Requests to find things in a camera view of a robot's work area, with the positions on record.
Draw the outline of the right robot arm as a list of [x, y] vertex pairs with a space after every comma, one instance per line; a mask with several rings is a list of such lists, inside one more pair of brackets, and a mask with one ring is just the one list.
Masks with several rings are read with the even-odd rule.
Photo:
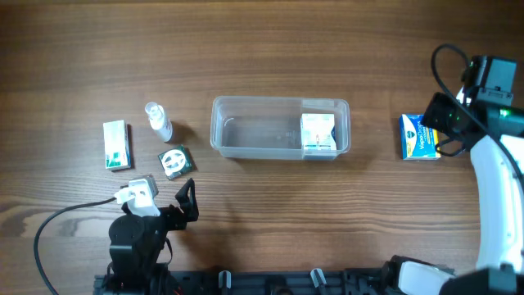
[[523, 111], [505, 98], [469, 100], [462, 111], [436, 93], [422, 115], [399, 118], [402, 156], [434, 152], [437, 133], [464, 143], [477, 178], [481, 243], [476, 269], [451, 275], [402, 261], [393, 280], [403, 294], [521, 294], [523, 292]]

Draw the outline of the white green Panadol box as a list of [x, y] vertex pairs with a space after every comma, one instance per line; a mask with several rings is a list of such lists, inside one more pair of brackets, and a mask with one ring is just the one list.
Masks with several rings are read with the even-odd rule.
[[105, 167], [107, 170], [123, 170], [131, 167], [128, 126], [124, 120], [103, 124]]

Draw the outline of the blue VapoDrops box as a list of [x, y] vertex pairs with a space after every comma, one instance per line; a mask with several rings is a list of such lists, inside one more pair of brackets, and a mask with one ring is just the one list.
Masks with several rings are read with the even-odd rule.
[[402, 114], [399, 118], [402, 158], [405, 161], [440, 159], [436, 151], [437, 131], [422, 124], [423, 115]]

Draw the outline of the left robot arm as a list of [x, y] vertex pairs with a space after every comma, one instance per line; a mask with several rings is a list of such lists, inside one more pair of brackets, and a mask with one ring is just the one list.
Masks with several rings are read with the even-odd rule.
[[195, 182], [188, 179], [175, 194], [177, 206], [160, 209], [157, 216], [138, 216], [127, 211], [109, 228], [111, 263], [95, 294], [182, 294], [167, 262], [160, 263], [160, 252], [171, 243], [169, 231], [184, 230], [198, 220]]

